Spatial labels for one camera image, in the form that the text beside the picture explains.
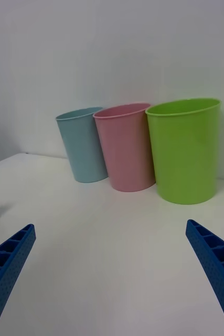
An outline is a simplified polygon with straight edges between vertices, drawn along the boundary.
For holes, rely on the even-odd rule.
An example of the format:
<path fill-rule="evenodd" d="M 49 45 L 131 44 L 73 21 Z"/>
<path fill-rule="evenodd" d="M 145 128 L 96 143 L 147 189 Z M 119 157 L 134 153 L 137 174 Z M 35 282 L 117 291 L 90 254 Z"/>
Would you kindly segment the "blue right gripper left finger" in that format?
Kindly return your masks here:
<path fill-rule="evenodd" d="M 35 227 L 28 224 L 0 244 L 0 317 L 35 240 Z"/>

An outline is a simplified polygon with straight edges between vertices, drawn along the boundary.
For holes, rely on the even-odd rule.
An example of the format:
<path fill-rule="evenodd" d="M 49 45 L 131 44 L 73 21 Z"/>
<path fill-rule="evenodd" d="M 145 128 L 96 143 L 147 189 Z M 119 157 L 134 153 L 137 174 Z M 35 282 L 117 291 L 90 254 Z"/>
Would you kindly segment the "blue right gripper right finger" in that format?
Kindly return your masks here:
<path fill-rule="evenodd" d="M 192 219 L 187 221 L 186 237 L 224 313 L 224 240 Z"/>

